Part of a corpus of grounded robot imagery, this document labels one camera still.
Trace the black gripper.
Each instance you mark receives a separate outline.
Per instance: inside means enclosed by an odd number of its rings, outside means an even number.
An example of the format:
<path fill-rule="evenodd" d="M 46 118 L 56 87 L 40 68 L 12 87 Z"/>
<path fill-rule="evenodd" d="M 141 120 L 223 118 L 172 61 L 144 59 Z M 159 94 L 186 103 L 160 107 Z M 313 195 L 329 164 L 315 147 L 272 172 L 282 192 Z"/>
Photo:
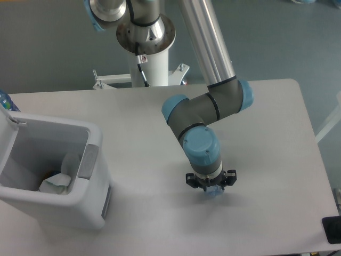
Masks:
<path fill-rule="evenodd" d="M 204 191 L 225 191 L 225 187 L 233 186 L 237 180 L 236 170 L 221 170 L 217 175 L 187 173 L 186 184 L 192 188 L 201 188 Z"/>

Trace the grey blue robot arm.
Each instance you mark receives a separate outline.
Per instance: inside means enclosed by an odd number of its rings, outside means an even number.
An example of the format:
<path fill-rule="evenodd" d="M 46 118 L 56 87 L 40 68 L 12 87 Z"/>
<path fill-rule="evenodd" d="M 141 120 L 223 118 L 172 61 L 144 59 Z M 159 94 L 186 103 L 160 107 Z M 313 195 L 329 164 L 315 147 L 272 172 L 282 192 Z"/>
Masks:
<path fill-rule="evenodd" d="M 160 1 L 85 1 L 84 6 L 96 31 L 115 27 L 117 41 L 128 54 L 133 87 L 175 81 L 168 51 L 176 31 L 162 14 Z M 161 112 L 193 169 L 186 183 L 224 190 L 234 185 L 237 174 L 224 169 L 220 143 L 209 126 L 250 107 L 254 94 L 248 82 L 236 77 L 211 1 L 180 1 L 179 7 L 208 91 L 193 99 L 174 95 Z"/>

